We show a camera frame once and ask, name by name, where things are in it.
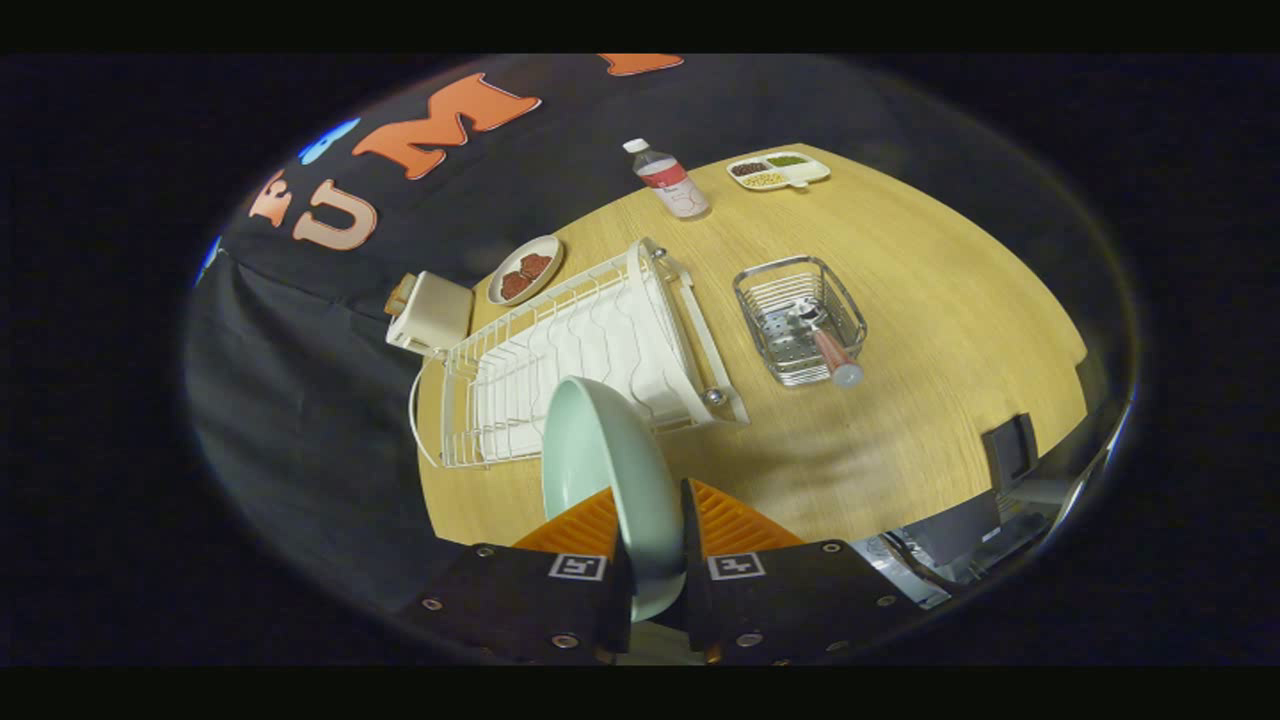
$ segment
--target light green bowl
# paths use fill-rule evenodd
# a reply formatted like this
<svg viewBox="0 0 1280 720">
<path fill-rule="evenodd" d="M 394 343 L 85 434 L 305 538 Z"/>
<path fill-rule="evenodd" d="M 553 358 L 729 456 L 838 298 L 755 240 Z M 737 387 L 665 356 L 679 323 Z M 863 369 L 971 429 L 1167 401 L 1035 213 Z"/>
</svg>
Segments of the light green bowl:
<svg viewBox="0 0 1280 720">
<path fill-rule="evenodd" d="M 543 432 L 543 507 L 550 520 L 613 488 L 622 543 L 631 559 L 639 623 L 671 606 L 685 585 L 680 492 L 653 432 L 618 391 L 563 379 Z"/>
</svg>

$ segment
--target white divided tray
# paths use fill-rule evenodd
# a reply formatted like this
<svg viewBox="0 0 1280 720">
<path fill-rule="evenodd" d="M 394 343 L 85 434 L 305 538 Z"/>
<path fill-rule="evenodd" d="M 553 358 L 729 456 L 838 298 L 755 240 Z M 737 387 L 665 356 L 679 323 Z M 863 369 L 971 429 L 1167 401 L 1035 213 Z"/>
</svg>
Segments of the white divided tray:
<svg viewBox="0 0 1280 720">
<path fill-rule="evenodd" d="M 774 167 L 773 163 L 769 161 L 771 158 L 785 158 L 785 156 L 801 158 L 804 159 L 804 163 Z M 733 168 L 739 165 L 745 165 L 748 163 L 763 163 L 765 165 L 765 169 L 746 176 L 733 174 Z M 805 187 L 810 182 L 820 181 L 831 174 L 831 168 L 828 168 L 827 165 L 819 163 L 818 160 L 814 160 L 813 158 L 805 155 L 804 152 L 792 152 L 792 151 L 769 152 L 768 155 L 744 158 L 741 160 L 735 160 L 730 163 L 728 165 L 726 165 L 724 170 L 728 173 L 731 178 L 737 181 L 737 184 L 748 190 L 777 190 L 780 187 L 787 187 L 787 186 Z M 785 179 L 782 179 L 781 182 L 760 184 L 760 186 L 748 184 L 746 182 L 750 178 L 765 177 L 769 173 L 778 173 Z"/>
</svg>

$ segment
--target orange letter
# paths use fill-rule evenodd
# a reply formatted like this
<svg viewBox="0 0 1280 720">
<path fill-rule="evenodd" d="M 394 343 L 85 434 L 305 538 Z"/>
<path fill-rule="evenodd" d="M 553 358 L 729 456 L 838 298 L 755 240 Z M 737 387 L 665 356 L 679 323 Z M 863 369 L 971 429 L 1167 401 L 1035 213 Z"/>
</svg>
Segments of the orange letter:
<svg viewBox="0 0 1280 720">
<path fill-rule="evenodd" d="M 541 104 L 538 97 L 517 97 L 499 90 L 484 82 L 484 73 L 476 73 L 431 95 L 425 120 L 388 123 L 365 136 L 351 154 L 376 152 L 402 165 L 406 178 L 419 179 L 444 161 L 444 151 L 422 151 L 415 145 L 466 145 L 461 115 L 471 118 L 471 129 L 489 132 Z"/>
<path fill-rule="evenodd" d="M 332 205 L 356 219 L 349 228 L 340 231 L 317 222 L 311 210 L 302 213 L 293 225 L 293 240 L 310 240 L 332 250 L 355 250 L 369 240 L 378 224 L 378 211 L 374 206 L 355 195 L 335 188 L 333 181 L 320 183 L 311 196 L 311 205 Z"/>
<path fill-rule="evenodd" d="M 289 202 L 293 202 L 293 193 L 285 192 L 289 188 L 289 183 L 280 179 L 284 170 L 278 170 L 271 179 L 266 181 L 262 186 L 262 191 L 257 193 L 253 199 L 253 205 L 248 209 L 248 217 L 262 215 L 264 218 L 271 220 L 271 227 L 278 228 L 284 220 L 284 211 L 289 209 Z"/>
<path fill-rule="evenodd" d="M 662 53 L 599 53 L 599 55 L 609 61 L 611 76 L 637 76 L 675 68 L 685 61 L 680 55 Z"/>
</svg>

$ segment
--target bottle label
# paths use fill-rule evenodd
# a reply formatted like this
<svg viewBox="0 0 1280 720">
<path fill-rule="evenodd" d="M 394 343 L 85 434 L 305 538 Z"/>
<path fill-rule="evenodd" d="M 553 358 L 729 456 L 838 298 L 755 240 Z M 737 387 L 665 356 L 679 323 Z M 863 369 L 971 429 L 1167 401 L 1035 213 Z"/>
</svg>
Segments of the bottle label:
<svg viewBox="0 0 1280 720">
<path fill-rule="evenodd" d="M 667 168 L 666 170 L 658 170 L 652 176 L 640 176 L 640 179 L 643 179 L 644 183 L 648 184 L 649 187 L 657 190 L 660 187 L 671 187 L 673 184 L 680 184 L 685 182 L 685 178 L 687 177 L 689 174 L 685 173 L 685 168 L 682 168 L 680 163 L 676 163 L 675 165 Z"/>
<path fill-rule="evenodd" d="M 689 177 L 676 184 L 655 187 L 653 191 L 658 193 L 658 197 L 662 197 L 667 209 L 677 218 L 689 218 L 707 209 L 707 199 Z"/>
</svg>

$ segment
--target yellow food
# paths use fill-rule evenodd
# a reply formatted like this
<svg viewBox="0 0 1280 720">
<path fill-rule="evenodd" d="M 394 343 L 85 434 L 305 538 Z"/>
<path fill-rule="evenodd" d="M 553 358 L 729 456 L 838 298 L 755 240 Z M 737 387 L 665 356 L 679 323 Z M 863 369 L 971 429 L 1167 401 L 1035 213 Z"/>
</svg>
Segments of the yellow food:
<svg viewBox="0 0 1280 720">
<path fill-rule="evenodd" d="M 748 178 L 742 178 L 742 184 L 748 187 L 760 187 L 765 184 L 777 184 L 780 182 L 786 182 L 786 179 L 787 178 L 782 177 L 778 173 L 760 173 L 758 176 L 750 176 Z"/>
</svg>

